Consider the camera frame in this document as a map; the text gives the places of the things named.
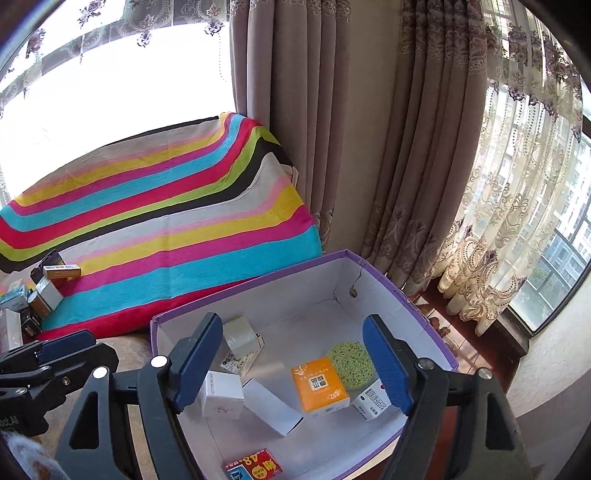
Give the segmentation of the red printed packet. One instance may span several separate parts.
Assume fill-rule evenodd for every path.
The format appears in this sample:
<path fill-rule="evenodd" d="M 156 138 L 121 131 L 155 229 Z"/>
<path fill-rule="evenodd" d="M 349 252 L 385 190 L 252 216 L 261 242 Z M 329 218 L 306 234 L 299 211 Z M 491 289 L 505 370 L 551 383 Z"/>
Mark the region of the red printed packet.
<path fill-rule="evenodd" d="M 270 480 L 283 474 L 283 468 L 269 449 L 262 449 L 224 466 L 231 480 Z"/>

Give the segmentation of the long white box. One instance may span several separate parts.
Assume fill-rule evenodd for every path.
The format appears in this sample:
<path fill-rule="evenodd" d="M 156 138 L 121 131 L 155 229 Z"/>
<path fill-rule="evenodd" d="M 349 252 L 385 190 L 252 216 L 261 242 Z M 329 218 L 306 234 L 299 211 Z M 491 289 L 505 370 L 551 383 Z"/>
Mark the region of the long white box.
<path fill-rule="evenodd" d="M 246 381 L 242 385 L 242 392 L 245 397 L 245 408 L 281 437 L 286 437 L 304 420 L 300 412 L 291 408 L 255 379 Z"/>

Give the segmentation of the teal patterned box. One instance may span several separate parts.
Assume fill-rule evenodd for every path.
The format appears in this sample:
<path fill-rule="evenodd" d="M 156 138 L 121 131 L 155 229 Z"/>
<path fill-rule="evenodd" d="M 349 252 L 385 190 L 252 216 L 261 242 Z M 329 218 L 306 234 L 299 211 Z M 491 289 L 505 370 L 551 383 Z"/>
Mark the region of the teal patterned box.
<path fill-rule="evenodd" d="M 12 289 L 1 296 L 0 309 L 20 312 L 29 306 L 28 296 L 29 290 L 24 285 Z"/>

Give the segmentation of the green round sponge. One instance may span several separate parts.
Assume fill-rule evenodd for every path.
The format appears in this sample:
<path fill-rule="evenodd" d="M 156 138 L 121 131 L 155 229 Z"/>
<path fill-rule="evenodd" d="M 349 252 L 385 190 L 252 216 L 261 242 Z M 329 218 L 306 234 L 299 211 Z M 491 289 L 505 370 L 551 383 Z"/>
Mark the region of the green round sponge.
<path fill-rule="evenodd" d="M 346 390 L 359 390 L 377 377 L 370 354 L 359 342 L 341 342 L 329 350 L 327 357 Z"/>

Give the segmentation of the white cube box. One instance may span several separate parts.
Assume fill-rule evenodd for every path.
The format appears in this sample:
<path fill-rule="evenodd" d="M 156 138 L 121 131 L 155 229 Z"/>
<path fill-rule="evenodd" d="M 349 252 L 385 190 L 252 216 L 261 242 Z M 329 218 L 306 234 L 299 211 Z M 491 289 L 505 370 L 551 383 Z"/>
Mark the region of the white cube box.
<path fill-rule="evenodd" d="M 242 379 L 237 374 L 208 371 L 198 398 L 205 418 L 237 420 L 245 406 Z"/>

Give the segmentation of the sheer lace curtain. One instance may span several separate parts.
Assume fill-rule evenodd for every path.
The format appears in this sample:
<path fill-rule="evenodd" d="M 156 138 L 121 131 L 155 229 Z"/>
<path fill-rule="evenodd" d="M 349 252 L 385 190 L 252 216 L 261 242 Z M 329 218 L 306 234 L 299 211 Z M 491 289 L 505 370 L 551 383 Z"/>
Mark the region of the sheer lace curtain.
<path fill-rule="evenodd" d="M 435 271 L 447 311 L 483 335 L 526 285 L 558 226 L 582 140 L 582 79 L 518 1 L 482 4 L 487 90 L 473 168 Z"/>

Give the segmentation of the black product box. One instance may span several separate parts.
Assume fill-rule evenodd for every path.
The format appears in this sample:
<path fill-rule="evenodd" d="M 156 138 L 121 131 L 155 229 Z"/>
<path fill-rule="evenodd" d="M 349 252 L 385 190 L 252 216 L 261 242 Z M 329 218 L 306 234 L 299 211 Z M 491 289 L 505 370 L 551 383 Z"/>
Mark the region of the black product box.
<path fill-rule="evenodd" d="M 30 278 L 35 284 L 37 284 L 44 277 L 45 266 L 56 266 L 64 264 L 65 262 L 61 257 L 60 253 L 57 250 L 52 249 L 41 259 L 40 263 L 31 270 Z"/>

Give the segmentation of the orange tissue pack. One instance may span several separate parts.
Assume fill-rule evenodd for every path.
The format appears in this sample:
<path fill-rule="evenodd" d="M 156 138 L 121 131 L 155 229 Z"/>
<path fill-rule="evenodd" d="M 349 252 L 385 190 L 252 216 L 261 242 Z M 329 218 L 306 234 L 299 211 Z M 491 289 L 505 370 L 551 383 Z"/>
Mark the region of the orange tissue pack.
<path fill-rule="evenodd" d="M 290 373 L 304 415 L 324 415 L 349 407 L 349 393 L 328 357 L 297 365 Z"/>

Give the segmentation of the small grey cardboard box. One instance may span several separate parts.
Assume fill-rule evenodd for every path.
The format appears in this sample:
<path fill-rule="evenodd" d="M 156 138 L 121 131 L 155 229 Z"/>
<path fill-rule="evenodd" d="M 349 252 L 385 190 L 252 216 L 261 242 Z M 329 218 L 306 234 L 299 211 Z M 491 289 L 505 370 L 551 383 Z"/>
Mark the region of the small grey cardboard box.
<path fill-rule="evenodd" d="M 242 359 L 259 349 L 259 339 L 249 321 L 239 316 L 223 325 L 223 337 L 236 359 Z"/>

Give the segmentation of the purple white storage box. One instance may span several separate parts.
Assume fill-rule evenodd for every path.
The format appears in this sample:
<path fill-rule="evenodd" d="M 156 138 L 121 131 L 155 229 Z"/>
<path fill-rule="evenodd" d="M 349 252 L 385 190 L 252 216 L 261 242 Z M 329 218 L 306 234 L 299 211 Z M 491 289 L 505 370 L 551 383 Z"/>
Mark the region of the purple white storage box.
<path fill-rule="evenodd" d="M 208 312 L 223 321 L 242 316 L 263 336 L 264 347 L 249 369 L 256 379 L 290 405 L 301 407 L 290 371 L 325 356 L 341 342 L 360 342 L 363 321 L 378 314 L 394 337 L 419 357 L 445 370 L 458 362 L 425 317 L 394 284 L 348 250 L 339 251 L 250 280 L 155 316 L 150 322 L 152 351 L 167 355 L 189 336 Z M 287 436 L 243 410 L 236 420 L 202 417 L 200 406 L 185 408 L 179 422 L 201 473 L 224 479 L 225 465 L 267 449 L 283 469 L 283 479 L 346 479 L 363 465 L 389 454 L 405 426 L 389 408 L 364 420 L 352 407 L 305 417 Z"/>

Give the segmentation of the rainbow striped cloth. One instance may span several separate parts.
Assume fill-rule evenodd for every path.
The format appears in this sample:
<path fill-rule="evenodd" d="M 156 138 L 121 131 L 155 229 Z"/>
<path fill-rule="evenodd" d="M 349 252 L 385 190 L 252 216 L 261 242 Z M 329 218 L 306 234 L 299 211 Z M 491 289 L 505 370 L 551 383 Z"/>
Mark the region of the rainbow striped cloth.
<path fill-rule="evenodd" d="M 236 113 L 92 151 L 1 211 L 1 287 L 51 252 L 79 266 L 41 338 L 147 327 L 157 314 L 318 258 L 315 219 L 269 130 Z"/>

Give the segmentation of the white box with print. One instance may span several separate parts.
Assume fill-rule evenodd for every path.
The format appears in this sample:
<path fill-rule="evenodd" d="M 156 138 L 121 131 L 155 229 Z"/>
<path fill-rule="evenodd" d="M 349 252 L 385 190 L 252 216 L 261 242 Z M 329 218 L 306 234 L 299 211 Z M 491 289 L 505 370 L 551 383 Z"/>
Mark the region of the white box with print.
<path fill-rule="evenodd" d="M 385 386 L 380 379 L 375 380 L 365 390 L 356 395 L 352 402 L 353 409 L 365 421 L 380 417 L 392 405 Z"/>

